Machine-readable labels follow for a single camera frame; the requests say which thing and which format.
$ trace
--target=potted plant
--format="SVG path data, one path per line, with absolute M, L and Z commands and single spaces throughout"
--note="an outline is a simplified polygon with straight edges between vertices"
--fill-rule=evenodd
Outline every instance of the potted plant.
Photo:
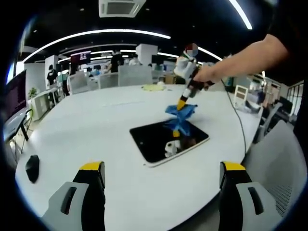
M 28 92 L 28 97 L 29 99 L 34 98 L 38 94 L 38 91 L 36 88 L 31 88 L 30 91 Z

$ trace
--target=white round table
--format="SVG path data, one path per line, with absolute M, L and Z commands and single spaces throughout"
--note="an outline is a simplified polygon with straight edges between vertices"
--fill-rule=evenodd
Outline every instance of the white round table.
M 157 167 L 147 167 L 129 130 L 167 120 L 184 86 L 144 91 L 118 87 L 66 97 L 42 120 L 25 145 L 16 181 L 34 212 L 43 216 L 49 198 L 72 181 L 87 162 L 105 162 L 105 227 L 107 231 L 166 231 L 198 212 L 219 192 L 221 161 L 242 162 L 244 140 L 226 92 L 202 91 L 189 119 L 210 140 Z M 258 115 L 238 112 L 249 148 Z M 32 184 L 25 164 L 40 158 L 38 181 Z

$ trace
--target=ceiling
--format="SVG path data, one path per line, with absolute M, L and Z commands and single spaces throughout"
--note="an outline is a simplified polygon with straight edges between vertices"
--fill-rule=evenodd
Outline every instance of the ceiling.
M 48 57 L 99 44 L 147 43 L 157 45 L 161 52 L 179 55 L 187 44 L 195 42 L 219 57 L 224 57 L 263 39 L 272 19 L 272 1 L 237 2 L 247 15 L 252 30 L 246 28 L 229 0 L 147 0 L 135 18 L 100 18 L 98 0 L 65 1 L 36 16 L 25 45 L 40 48 L 59 38 L 91 30 L 136 29 L 168 35 L 171 39 L 133 33 L 91 34 L 56 43 L 47 47 L 44 54 Z M 96 47 L 91 51 L 114 48 Z M 125 45 L 118 48 L 134 49 Z M 35 62 L 42 58 L 42 55 L 34 55 L 27 62 Z M 197 59 L 205 62 L 217 61 L 203 52 L 199 52 Z

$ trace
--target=blue towel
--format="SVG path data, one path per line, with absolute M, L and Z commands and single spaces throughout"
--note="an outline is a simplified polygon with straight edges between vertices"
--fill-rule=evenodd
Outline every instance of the blue towel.
M 176 105 L 168 106 L 165 112 L 175 115 L 177 118 L 168 121 L 165 126 L 172 131 L 177 130 L 185 136 L 190 136 L 189 123 L 186 120 L 193 115 L 195 107 L 197 105 L 187 104 L 178 111 Z

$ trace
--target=yellow tip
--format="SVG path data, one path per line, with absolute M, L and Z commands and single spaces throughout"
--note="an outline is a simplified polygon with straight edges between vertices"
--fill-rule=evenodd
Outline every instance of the yellow tip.
M 173 137 L 180 137 L 180 132 L 178 130 L 174 130 Z
M 181 110 L 185 106 L 185 101 L 179 100 L 177 110 Z

